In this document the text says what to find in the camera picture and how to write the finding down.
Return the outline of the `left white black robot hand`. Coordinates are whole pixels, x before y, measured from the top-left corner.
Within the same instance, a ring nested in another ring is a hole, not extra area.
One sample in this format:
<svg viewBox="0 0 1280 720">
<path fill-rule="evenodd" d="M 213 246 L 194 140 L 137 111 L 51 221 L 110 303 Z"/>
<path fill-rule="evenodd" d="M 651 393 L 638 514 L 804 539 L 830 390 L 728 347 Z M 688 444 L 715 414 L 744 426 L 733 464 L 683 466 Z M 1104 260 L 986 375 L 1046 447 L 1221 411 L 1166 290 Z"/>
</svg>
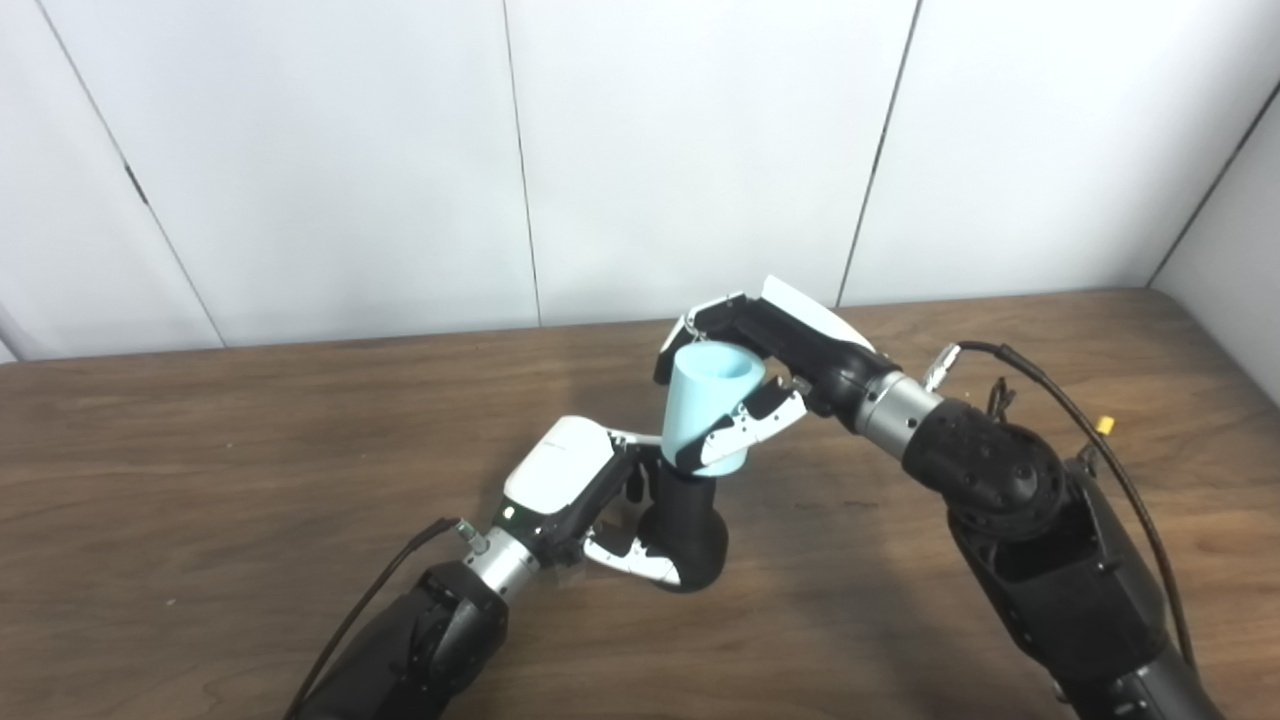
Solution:
<svg viewBox="0 0 1280 720">
<path fill-rule="evenodd" d="M 639 502 L 659 461 L 657 436 L 611 429 L 585 416 L 559 418 L 507 477 L 488 536 L 492 547 L 509 556 L 517 583 L 547 568 L 590 560 L 677 589 L 672 559 L 639 533 L 602 520 L 620 496 Z"/>
</svg>

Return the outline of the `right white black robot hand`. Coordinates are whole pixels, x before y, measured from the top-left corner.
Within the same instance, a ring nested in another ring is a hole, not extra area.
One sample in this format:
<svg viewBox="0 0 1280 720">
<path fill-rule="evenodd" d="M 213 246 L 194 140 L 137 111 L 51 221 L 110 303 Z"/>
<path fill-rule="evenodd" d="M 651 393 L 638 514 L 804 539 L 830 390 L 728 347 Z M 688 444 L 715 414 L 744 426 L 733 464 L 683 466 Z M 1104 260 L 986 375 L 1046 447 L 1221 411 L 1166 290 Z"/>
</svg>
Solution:
<svg viewBox="0 0 1280 720">
<path fill-rule="evenodd" d="M 695 421 L 691 438 L 664 452 L 681 473 L 705 471 L 809 414 L 854 421 L 902 378 L 901 368 L 842 318 L 774 275 L 756 297 L 731 293 L 681 315 L 657 356 L 655 383 L 672 384 L 680 350 L 710 342 L 760 361 L 773 357 L 788 374 L 758 384 L 710 420 Z"/>
</svg>

